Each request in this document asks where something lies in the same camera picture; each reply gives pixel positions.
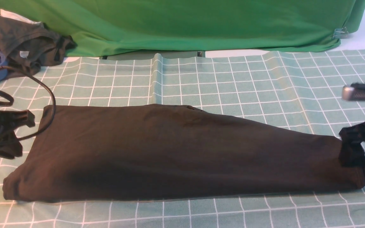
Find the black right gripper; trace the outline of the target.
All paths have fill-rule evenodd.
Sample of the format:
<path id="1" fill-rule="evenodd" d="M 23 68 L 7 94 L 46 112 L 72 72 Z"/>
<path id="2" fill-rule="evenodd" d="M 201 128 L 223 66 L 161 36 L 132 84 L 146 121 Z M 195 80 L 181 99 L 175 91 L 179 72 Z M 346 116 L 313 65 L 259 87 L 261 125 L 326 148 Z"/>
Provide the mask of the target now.
<path id="1" fill-rule="evenodd" d="M 350 127 L 344 127 L 339 132 L 342 147 L 339 161 L 343 167 L 365 168 L 365 151 L 361 146 L 365 142 L 365 121 Z"/>

